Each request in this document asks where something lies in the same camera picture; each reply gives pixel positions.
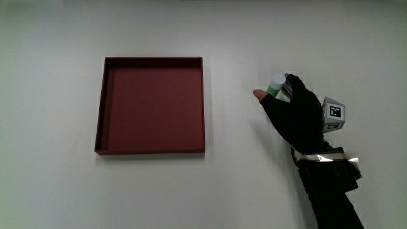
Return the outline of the person's right hand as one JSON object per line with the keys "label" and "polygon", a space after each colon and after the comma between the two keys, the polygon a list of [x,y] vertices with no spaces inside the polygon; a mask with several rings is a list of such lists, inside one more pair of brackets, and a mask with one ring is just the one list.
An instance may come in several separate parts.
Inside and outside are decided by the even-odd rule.
{"label": "person's right hand", "polygon": [[293,96],[289,102],[276,99],[264,90],[254,96],[265,110],[276,131],[295,150],[303,154],[327,152],[332,146],[322,133],[322,105],[298,76],[285,75]]}

